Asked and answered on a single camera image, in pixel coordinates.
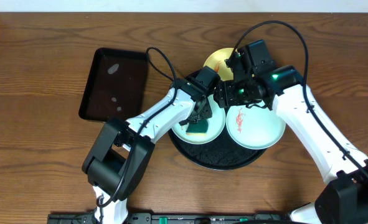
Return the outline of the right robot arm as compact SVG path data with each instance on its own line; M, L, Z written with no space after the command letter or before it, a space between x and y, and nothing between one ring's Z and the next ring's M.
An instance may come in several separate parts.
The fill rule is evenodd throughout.
M368 157L338 130L291 66L261 75L222 73L215 100L228 108L231 138L248 149L275 144L286 127L306 148L325 183L315 202L290 212L296 223L368 223Z

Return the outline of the green yellow sponge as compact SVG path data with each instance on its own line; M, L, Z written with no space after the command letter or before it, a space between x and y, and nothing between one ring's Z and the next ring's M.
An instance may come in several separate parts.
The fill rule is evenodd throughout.
M186 134L188 136L205 136L209 128L209 122L206 119L200 119L197 123L189 123Z

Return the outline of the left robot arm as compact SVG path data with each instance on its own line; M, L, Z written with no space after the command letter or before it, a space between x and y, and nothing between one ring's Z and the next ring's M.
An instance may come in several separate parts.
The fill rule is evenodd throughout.
M144 113L104 124L82 165L97 196L95 223L126 220L127 199L143 178L156 142L175 124L200 119L218 82L218 78L178 79Z

